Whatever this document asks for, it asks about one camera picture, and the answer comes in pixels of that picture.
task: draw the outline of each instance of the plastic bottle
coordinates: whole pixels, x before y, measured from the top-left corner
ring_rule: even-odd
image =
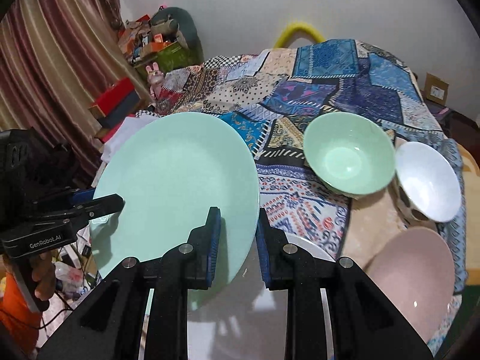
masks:
[[[73,284],[76,287],[83,285],[83,272],[61,261],[55,263],[55,276],[58,280]]]

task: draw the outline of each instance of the pink bunny toy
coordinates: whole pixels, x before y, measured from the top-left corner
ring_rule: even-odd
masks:
[[[150,96],[153,100],[160,100],[160,92],[164,81],[163,73],[158,68],[157,62],[153,62],[152,66],[145,67],[148,73],[148,83],[150,84]]]

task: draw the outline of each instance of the curtain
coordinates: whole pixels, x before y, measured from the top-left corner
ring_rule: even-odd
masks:
[[[82,168],[99,165],[89,105],[119,79],[149,93],[117,46],[119,0],[15,0],[0,22],[0,129],[67,140]]]

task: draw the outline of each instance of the yellow tube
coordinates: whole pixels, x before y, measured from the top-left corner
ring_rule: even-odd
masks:
[[[280,37],[278,38],[277,42],[275,43],[274,48],[283,48],[286,46],[287,41],[291,38],[291,36],[296,33],[297,31],[301,31],[309,35],[310,37],[315,40],[316,43],[325,42],[325,38],[323,35],[318,32],[313,26],[303,23],[301,21],[296,21],[294,23],[290,23],[285,27],[285,30],[282,31]]]

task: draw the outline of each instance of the human hand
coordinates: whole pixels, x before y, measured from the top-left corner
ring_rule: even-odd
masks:
[[[3,263],[7,272],[11,273],[11,264],[8,257],[3,255]],[[30,258],[32,279],[38,282],[35,296],[40,300],[48,300],[55,291],[55,265],[52,264],[52,253],[47,251]]]

